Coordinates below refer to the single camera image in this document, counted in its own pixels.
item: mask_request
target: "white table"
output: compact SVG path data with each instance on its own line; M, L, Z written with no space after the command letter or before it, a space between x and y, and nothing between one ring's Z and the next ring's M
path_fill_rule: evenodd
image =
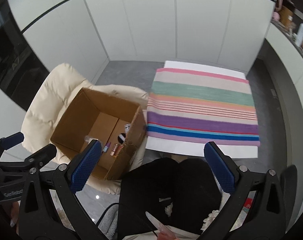
M225 68L213 67L208 65L200 65L194 63L186 63L179 61L166 61L165 68L180 68L189 69L196 71L204 71L215 74L223 74L232 77L246 79L246 76L242 72L229 70ZM257 146L241 146L241 145L218 145L222 152L231 158L257 158L258 147ZM168 152L179 155L190 155L190 156L204 156L204 144L203 143L192 143L168 140L162 138L155 138L148 136L146 149Z

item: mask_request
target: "beige chair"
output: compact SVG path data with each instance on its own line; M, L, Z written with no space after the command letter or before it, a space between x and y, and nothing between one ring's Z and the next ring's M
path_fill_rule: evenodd
M24 148L34 153L50 143L51 135L61 116L82 87L136 102L141 105L142 109L147 108L148 94L145 91L120 85L95 86L69 64L60 64L47 76L26 113L21 127L21 132L25 136L22 143ZM131 170L141 166L146 141L145 138L134 155ZM61 164L69 163L70 160L57 149L57 155L53 161ZM87 184L108 194L120 193L119 180L99 180L90 176Z

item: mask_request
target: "blue gripper pad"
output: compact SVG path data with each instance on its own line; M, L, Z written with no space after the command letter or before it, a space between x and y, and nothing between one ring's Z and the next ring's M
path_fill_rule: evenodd
M24 135L21 132L18 132L11 136L3 138L1 142L1 146L4 150L8 150L17 144L22 143L23 141L24 141Z
M101 143L100 141L96 141L85 154L85 157L82 158L79 165L75 168L71 175L70 190L72 193L75 194L84 188L91 172L93 171L93 168L100 159L101 152Z
M226 193L232 194L235 191L235 175L237 176L238 173L235 174L235 172L232 172L228 168L227 164L225 163L227 156L221 152L221 150L214 142L205 144L204 156L211 170L213 171L213 174L216 176L222 190ZM233 161L232 163L229 164L232 165L232 168L234 168L235 171L237 166Z

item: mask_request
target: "open cardboard box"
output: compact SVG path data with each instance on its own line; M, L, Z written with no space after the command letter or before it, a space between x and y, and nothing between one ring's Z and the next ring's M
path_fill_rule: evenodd
M124 147L117 156L110 152L118 143L118 135L125 132L125 124L131 123ZM56 126L51 142L70 160L87 146L85 136L97 138L102 147L110 142L102 153L92 175L98 179L120 179L130 167L130 160L146 133L142 109L136 103L103 92L82 88L72 100Z

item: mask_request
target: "gray floor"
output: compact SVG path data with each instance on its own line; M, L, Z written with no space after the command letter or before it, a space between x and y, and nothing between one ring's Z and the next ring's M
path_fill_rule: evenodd
M129 85L149 92L156 69L162 68L163 65L159 62L113 61L107 65L96 85ZM261 60L256 60L247 79L250 82L257 110L261 146L257 159L237 159L234 161L237 165L246 165L251 171L266 172L268 169L274 169L279 175L286 167L287 154L285 126L280 104L271 92L275 88ZM143 163L151 162L163 155L164 153L161 152L146 150ZM52 194L57 209L62 213L55 192L53 191ZM108 195L88 185L76 195L95 222L107 206L119 200L118 195Z

